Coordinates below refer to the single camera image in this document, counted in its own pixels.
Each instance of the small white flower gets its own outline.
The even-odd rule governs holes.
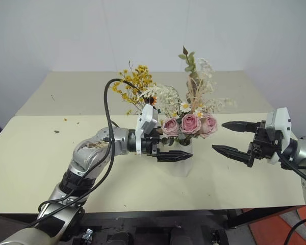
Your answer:
[[[183,112],[190,112],[191,108],[187,103],[182,102],[180,106],[180,110]]]
[[[179,118],[177,112],[173,112],[171,116],[172,116],[173,118],[175,118],[175,119],[178,119],[178,118]]]
[[[204,113],[202,112],[202,110],[199,110],[198,108],[195,110],[195,115],[198,116],[199,118],[201,118]]]

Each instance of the green leaf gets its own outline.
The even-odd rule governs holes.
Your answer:
[[[174,143],[174,138],[170,138],[170,142],[169,142],[169,146],[172,146],[172,144]]]
[[[177,118],[176,121],[177,121],[178,124],[182,124],[182,119],[181,118]]]
[[[167,144],[167,143],[168,143],[168,138],[165,138],[165,137],[162,138],[162,139],[161,139],[161,143],[162,143],[162,144]]]
[[[178,55],[178,57],[181,58],[182,60],[186,60],[186,55],[181,54],[181,55]]]
[[[183,54],[184,54],[184,55],[188,55],[188,51],[187,51],[187,49],[185,48],[185,46],[183,46]]]
[[[194,69],[194,65],[190,65],[185,68],[185,71],[189,72],[189,71],[192,71],[193,69]]]
[[[195,53],[195,52],[191,52],[191,53],[189,54],[188,58],[194,57],[194,53]]]
[[[194,56],[188,56],[188,59],[189,59],[190,64],[194,64],[195,63]]]
[[[198,74],[197,74],[197,72],[192,72],[192,73],[189,74],[189,76],[190,76],[191,78],[197,78],[197,77],[198,77]]]
[[[178,130],[178,139],[186,139],[185,134],[180,129]]]

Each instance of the clear vase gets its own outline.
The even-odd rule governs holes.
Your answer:
[[[173,150],[179,150],[187,153],[193,153],[193,142],[190,139],[189,145],[182,145],[179,142],[175,141],[173,144]],[[193,167],[193,157],[187,158],[186,160],[178,162],[166,162],[169,173],[177,177],[187,177],[190,170]]]

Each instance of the orange flower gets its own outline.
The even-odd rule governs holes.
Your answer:
[[[151,106],[155,106],[157,104],[157,102],[158,102],[158,97],[152,96],[152,97],[149,98],[149,104]]]

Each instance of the pink rose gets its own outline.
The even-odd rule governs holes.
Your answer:
[[[218,130],[217,120],[212,115],[204,115],[200,120],[202,122],[202,127],[199,133],[202,138],[206,138]]]
[[[200,122],[198,116],[194,114],[186,114],[182,118],[182,125],[180,126],[180,129],[185,134],[194,134],[200,130],[201,125],[202,123]]]
[[[162,131],[168,136],[178,136],[179,125],[174,118],[165,120],[162,126]]]

